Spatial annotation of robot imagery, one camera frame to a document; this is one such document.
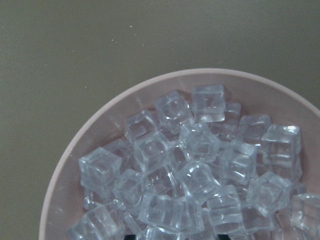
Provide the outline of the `pink bowl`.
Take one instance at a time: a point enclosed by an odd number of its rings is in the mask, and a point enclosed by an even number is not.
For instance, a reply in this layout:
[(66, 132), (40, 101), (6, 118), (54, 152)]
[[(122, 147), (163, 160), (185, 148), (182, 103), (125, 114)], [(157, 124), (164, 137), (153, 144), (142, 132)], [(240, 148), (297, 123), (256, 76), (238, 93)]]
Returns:
[(302, 138), (302, 181), (312, 193), (320, 191), (320, 111), (294, 91), (266, 78), (220, 68), (197, 68), (167, 73), (139, 83), (99, 109), (72, 139), (50, 180), (43, 203), (39, 239), (64, 240), (84, 210), (78, 160), (124, 133), (125, 117), (173, 90), (187, 99), (198, 85), (221, 83), (227, 95), (249, 114), (269, 114), (280, 125), (297, 125)]

